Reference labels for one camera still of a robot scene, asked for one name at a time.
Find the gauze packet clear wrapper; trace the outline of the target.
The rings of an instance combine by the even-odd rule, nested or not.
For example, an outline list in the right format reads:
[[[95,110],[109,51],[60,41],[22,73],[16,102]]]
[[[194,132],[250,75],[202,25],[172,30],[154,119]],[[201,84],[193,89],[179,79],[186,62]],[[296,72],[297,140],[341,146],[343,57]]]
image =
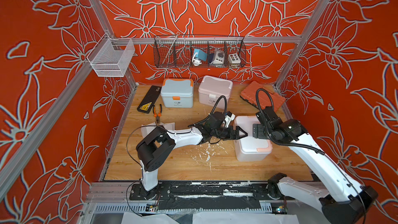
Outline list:
[[[142,125],[141,126],[142,137],[145,138],[155,127],[156,125]]]

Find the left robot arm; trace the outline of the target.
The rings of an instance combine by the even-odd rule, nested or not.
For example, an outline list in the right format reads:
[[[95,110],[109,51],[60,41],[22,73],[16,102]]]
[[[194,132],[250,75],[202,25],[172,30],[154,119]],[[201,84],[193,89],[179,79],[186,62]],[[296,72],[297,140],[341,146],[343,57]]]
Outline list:
[[[171,152],[177,148],[209,143],[212,138],[220,141],[235,141],[246,138],[248,133],[239,126],[232,126],[231,112],[215,112],[205,119],[189,125],[185,130],[169,130],[162,125],[155,126],[136,146],[141,165],[141,184],[146,191],[158,185],[158,170]]]

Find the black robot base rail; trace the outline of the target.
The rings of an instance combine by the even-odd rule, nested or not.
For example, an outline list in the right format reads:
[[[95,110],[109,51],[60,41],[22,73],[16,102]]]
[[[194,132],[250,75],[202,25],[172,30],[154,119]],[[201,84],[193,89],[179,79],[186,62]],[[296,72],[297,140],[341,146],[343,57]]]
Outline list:
[[[279,200],[282,195],[266,181],[172,181],[163,180],[147,191],[141,183],[127,191],[129,200],[170,200],[205,197],[249,197],[255,200]]]

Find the white pink first aid kit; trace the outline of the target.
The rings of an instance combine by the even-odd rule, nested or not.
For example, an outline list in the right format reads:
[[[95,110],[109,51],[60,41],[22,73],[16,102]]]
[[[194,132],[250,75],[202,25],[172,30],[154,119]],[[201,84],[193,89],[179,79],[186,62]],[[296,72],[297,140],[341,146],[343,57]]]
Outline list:
[[[254,138],[254,124],[260,124],[256,116],[237,116],[234,127],[240,127],[248,136],[234,141],[236,158],[239,162],[264,160],[272,152],[270,140]]]

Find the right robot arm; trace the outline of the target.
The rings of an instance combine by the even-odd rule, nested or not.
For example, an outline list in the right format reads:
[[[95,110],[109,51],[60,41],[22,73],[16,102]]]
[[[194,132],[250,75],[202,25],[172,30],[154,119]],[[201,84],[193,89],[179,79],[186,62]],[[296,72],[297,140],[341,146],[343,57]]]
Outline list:
[[[378,197],[371,186],[363,186],[341,169],[297,120],[282,121],[272,107],[259,110],[253,136],[290,148],[315,173],[324,187],[319,189],[278,173],[267,182],[266,192],[274,200],[294,198],[322,212],[332,224],[355,224]]]

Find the pink medicine chest box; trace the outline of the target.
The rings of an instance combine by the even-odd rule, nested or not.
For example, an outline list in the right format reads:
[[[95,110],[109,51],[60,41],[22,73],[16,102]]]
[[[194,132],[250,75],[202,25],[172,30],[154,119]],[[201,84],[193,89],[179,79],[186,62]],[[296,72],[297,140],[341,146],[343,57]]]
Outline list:
[[[201,104],[214,106],[219,97],[224,95],[227,102],[230,99],[233,82],[212,76],[204,76],[199,85],[199,102]]]

